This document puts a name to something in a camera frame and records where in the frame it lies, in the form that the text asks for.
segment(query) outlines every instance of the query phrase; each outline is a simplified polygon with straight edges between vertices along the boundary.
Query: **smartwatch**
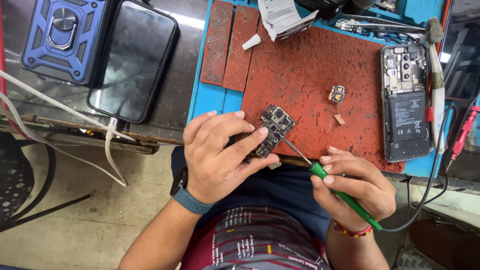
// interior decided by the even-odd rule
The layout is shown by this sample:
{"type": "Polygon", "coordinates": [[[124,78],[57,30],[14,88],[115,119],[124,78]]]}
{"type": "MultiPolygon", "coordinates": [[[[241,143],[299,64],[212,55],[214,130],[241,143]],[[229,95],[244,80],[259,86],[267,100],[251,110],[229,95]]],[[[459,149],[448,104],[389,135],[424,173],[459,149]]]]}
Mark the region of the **smartwatch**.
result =
{"type": "Polygon", "coordinates": [[[214,205],[213,204],[204,204],[195,199],[188,191],[187,188],[188,181],[188,168],[183,167],[179,173],[173,179],[172,189],[170,190],[170,195],[174,200],[179,202],[183,207],[188,209],[188,211],[195,214],[205,214],[208,212],[214,205]]]}

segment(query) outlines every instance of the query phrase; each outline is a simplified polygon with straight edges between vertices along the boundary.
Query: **hand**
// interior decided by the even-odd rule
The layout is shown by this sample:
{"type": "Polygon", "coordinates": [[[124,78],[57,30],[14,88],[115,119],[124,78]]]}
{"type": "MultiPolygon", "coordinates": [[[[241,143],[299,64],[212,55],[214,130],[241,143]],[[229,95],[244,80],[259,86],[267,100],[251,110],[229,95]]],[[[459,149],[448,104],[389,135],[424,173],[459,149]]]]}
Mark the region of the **hand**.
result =
{"type": "Polygon", "coordinates": [[[369,225],[330,188],[356,198],[376,221],[395,212],[395,188],[373,164],[334,147],[327,151],[329,156],[321,157],[320,162],[329,176],[322,181],[312,175],[310,180],[315,200],[334,220],[352,232],[363,231],[369,225]],[[355,179],[337,176],[343,173],[355,179]]]}
{"type": "Polygon", "coordinates": [[[245,178],[272,163],[276,154],[265,159],[245,157],[268,135],[263,127],[255,131],[243,118],[242,111],[216,115],[204,113],[192,119],[183,131],[185,159],[188,166],[187,191],[205,204],[212,204],[230,194],[245,178]],[[230,136],[252,134],[225,148],[230,136]]]}

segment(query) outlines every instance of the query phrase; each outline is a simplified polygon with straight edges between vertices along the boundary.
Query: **blue watch strap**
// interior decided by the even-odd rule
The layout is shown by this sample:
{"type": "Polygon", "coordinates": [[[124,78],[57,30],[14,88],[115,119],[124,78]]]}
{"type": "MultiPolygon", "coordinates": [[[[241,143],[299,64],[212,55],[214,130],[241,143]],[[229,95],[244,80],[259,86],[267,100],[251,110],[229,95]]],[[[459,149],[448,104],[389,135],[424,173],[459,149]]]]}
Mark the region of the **blue watch strap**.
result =
{"type": "Polygon", "coordinates": [[[173,199],[178,201],[183,205],[188,211],[195,214],[205,214],[208,212],[214,205],[213,204],[204,204],[195,199],[190,193],[188,193],[183,187],[181,187],[178,192],[173,196],[173,199]]]}

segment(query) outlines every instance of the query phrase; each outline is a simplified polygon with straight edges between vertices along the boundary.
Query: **blue rugged phone case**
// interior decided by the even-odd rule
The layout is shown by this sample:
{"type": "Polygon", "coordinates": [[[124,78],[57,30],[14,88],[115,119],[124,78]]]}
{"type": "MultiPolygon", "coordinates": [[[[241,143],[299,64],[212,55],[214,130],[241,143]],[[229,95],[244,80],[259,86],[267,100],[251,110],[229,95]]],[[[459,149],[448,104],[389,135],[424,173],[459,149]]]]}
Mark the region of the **blue rugged phone case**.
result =
{"type": "Polygon", "coordinates": [[[79,85],[93,81],[112,0],[37,0],[22,67],[79,85]]]}

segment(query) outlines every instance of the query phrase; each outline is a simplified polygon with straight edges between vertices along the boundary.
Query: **jeans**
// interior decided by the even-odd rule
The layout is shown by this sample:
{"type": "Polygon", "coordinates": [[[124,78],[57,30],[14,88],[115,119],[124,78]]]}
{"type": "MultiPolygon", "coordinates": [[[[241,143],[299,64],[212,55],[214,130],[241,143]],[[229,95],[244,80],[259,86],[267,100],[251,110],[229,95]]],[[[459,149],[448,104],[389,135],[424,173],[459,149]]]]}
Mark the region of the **jeans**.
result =
{"type": "MultiPolygon", "coordinates": [[[[172,173],[177,175],[187,166],[184,147],[172,152],[172,173]]],[[[313,198],[311,172],[306,167],[282,164],[271,170],[266,167],[250,175],[225,198],[215,204],[197,222],[201,229],[212,219],[236,207],[271,207],[281,210],[302,224],[313,236],[325,243],[330,216],[313,198]]]]}

